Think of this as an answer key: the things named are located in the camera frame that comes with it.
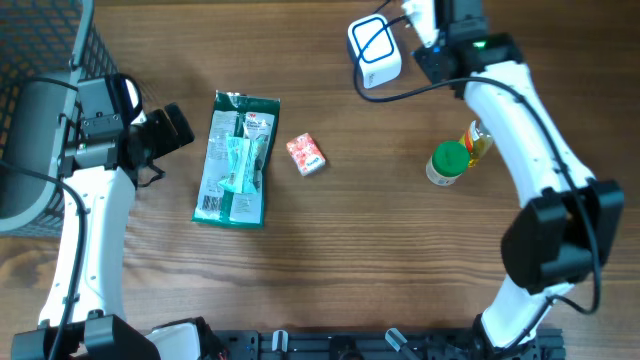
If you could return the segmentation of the yellow dish soap bottle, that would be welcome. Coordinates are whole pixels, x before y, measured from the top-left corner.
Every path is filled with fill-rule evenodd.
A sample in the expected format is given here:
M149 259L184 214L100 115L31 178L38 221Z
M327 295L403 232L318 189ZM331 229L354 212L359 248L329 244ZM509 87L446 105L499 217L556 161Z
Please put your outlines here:
M474 167L479 160L487 153L494 143L494 139L480 120L474 120L465 130L459 140L470 156L469 168Z

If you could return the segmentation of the green white plastic package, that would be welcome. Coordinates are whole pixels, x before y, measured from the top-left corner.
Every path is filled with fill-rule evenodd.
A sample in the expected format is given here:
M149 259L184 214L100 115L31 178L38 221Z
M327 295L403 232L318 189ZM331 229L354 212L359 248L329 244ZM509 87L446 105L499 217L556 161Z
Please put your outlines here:
M216 94L194 222L264 226L266 170L280 108L278 99Z

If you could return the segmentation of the green lid white jar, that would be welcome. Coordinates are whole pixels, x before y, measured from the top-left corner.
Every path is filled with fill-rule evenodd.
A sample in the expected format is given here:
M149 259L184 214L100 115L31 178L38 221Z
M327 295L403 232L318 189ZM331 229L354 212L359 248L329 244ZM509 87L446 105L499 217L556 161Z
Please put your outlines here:
M468 168L470 154L456 141L441 143L426 165L427 178L435 185L452 185Z

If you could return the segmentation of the red white tissue pack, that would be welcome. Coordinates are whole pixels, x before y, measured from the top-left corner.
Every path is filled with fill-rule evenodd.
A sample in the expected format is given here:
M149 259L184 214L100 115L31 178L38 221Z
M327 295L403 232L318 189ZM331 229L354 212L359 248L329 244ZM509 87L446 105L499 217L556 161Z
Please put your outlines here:
M289 141L286 148L302 176L310 175L326 164L326 158L308 133Z

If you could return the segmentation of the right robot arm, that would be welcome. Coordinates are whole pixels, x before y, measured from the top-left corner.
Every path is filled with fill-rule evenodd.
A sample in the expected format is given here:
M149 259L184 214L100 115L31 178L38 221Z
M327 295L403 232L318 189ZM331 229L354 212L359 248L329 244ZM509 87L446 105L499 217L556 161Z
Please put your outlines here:
M406 1L402 8L423 44L421 68L483 123L518 193L521 211L501 242L506 278L475 324L481 356L514 356L555 303L597 311L624 194L615 181L597 180L569 148L514 38L489 32L481 2Z

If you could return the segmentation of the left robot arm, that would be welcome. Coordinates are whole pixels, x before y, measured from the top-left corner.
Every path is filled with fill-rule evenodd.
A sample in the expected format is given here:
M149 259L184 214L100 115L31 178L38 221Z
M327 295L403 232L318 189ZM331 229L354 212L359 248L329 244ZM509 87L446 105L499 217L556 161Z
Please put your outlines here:
M218 359L202 318L142 334L122 303L124 238L138 174L194 139L180 108L145 112L139 87L115 73L70 84L33 77L19 87L18 136L1 158L1 228L58 226L53 283L15 359Z

